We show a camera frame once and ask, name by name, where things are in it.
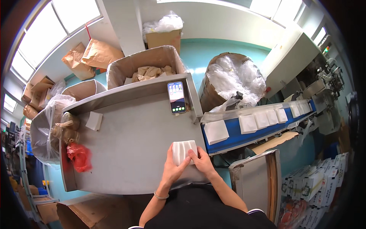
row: hand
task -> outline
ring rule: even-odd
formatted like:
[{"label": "hand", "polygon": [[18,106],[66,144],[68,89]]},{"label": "hand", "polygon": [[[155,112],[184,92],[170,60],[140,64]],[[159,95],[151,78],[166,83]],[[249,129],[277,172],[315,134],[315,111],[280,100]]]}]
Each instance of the hand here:
[{"label": "hand", "polygon": [[198,170],[201,171],[208,179],[218,174],[213,168],[208,154],[199,146],[197,147],[197,152],[199,158],[194,154],[193,150],[188,150],[188,154],[196,164]]},{"label": "hand", "polygon": [[167,152],[167,161],[164,165],[163,178],[161,183],[166,186],[171,186],[182,175],[184,169],[187,167],[191,158],[188,156],[184,159],[180,166],[173,163],[173,143],[170,145]]}]

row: phone screen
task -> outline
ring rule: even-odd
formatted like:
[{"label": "phone screen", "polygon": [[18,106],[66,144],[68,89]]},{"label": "phone screen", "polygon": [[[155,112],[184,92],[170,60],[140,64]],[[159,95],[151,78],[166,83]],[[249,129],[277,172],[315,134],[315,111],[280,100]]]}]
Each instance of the phone screen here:
[{"label": "phone screen", "polygon": [[184,100],[182,82],[168,83],[168,93],[170,100],[170,108],[173,114],[183,113],[186,111],[186,102]]}]

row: white pillar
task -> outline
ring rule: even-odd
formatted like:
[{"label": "white pillar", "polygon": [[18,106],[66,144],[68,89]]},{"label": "white pillar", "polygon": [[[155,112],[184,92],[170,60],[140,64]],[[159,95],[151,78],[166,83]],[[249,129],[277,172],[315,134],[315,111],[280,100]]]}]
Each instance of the white pillar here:
[{"label": "white pillar", "polygon": [[102,0],[125,56],[145,50],[139,7],[134,0]]}]

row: person's left hand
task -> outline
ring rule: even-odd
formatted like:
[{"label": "person's left hand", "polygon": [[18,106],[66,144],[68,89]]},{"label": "person's left hand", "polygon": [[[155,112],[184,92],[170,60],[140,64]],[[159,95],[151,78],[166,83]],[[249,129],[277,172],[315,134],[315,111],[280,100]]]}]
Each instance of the person's left hand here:
[{"label": "person's left hand", "polygon": [[181,176],[184,169],[187,167],[189,162],[191,161],[191,157],[186,157],[180,166],[176,166],[173,163],[173,143],[170,145],[167,152],[167,161],[164,165],[163,178],[161,182],[164,185],[168,185],[169,187]]}]

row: black shirt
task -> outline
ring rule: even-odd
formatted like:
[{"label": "black shirt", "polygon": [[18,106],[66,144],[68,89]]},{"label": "black shirt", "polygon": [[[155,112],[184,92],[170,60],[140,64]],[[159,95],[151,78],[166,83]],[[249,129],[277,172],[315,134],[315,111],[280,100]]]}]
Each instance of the black shirt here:
[{"label": "black shirt", "polygon": [[145,224],[150,228],[276,228],[263,211],[245,213],[224,205],[211,185],[187,185],[169,192],[164,208]]}]

